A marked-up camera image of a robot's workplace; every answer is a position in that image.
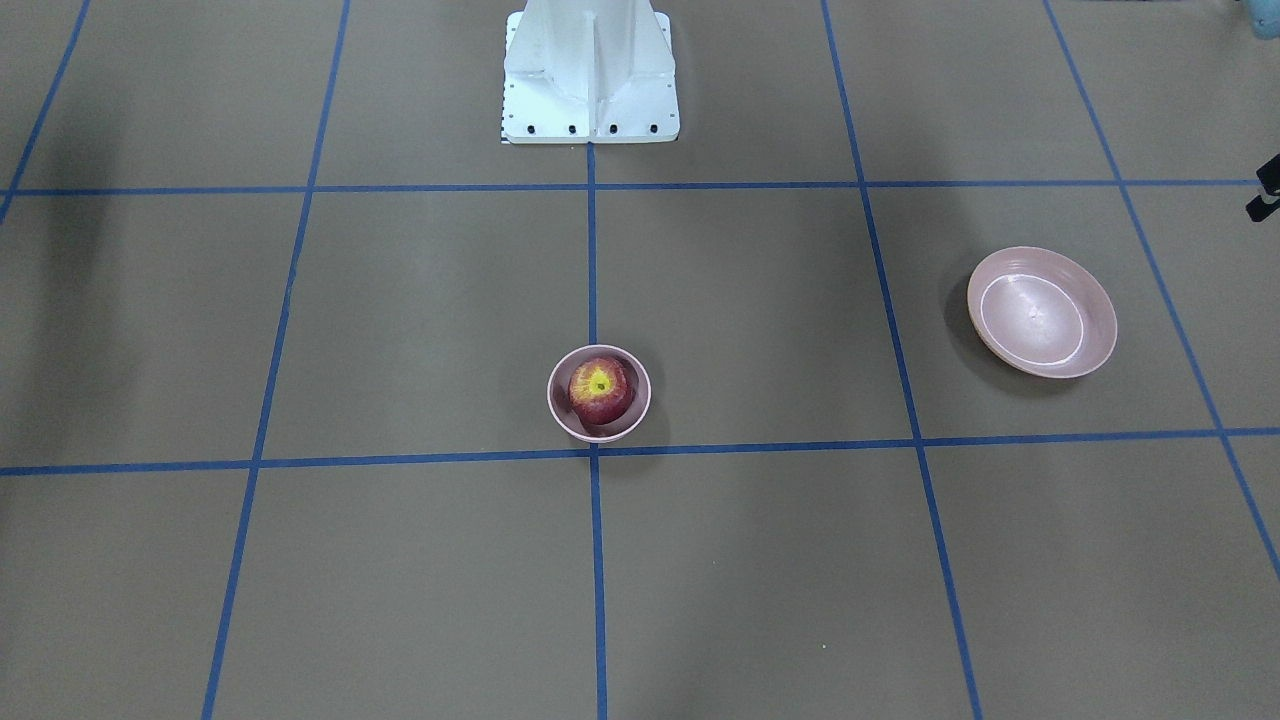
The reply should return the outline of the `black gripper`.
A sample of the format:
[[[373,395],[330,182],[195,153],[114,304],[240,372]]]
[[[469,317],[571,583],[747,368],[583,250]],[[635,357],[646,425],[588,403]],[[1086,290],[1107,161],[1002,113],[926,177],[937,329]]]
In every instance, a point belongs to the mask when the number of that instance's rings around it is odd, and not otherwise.
[[[1266,222],[1279,210],[1279,164],[1280,156],[1276,154],[1254,172],[1260,191],[1245,205],[1245,214],[1253,223]]]

